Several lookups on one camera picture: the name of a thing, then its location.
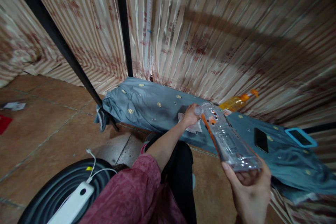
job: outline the clear plastic bottle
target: clear plastic bottle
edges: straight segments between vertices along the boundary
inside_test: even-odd
[[[261,161],[229,124],[223,110],[206,101],[195,109],[195,114],[201,113],[221,161],[235,172],[261,168]]]

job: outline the knee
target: knee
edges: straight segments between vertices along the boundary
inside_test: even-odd
[[[183,153],[183,155],[190,155],[191,158],[192,158],[193,153],[191,152],[191,149],[186,142],[178,141],[177,146],[178,146],[178,149],[179,149],[180,153]]]

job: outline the white power strip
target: white power strip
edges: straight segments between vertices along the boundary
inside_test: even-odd
[[[50,219],[48,224],[71,224],[88,201],[94,191],[93,186],[86,182],[80,183],[67,201]]]

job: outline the black hose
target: black hose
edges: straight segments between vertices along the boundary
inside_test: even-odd
[[[87,167],[93,167],[93,163],[93,158],[78,161],[66,167],[50,179],[28,204],[21,215],[18,224],[48,223],[65,199],[81,182],[86,181],[89,178],[91,171],[86,169]],[[113,167],[103,159],[96,159],[94,172],[105,168]],[[113,171],[104,170],[93,177],[90,185],[94,187],[94,192],[73,221],[73,224],[78,223],[81,220],[85,212],[96,200],[114,174],[115,172]]]

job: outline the orange bottle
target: orange bottle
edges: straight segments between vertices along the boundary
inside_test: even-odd
[[[258,91],[255,89],[252,89],[250,93],[243,94],[241,96],[233,96],[229,100],[223,102],[219,107],[224,111],[225,115],[230,115],[233,112],[236,112],[238,109],[245,106],[246,101],[252,96],[255,95],[257,98]]]

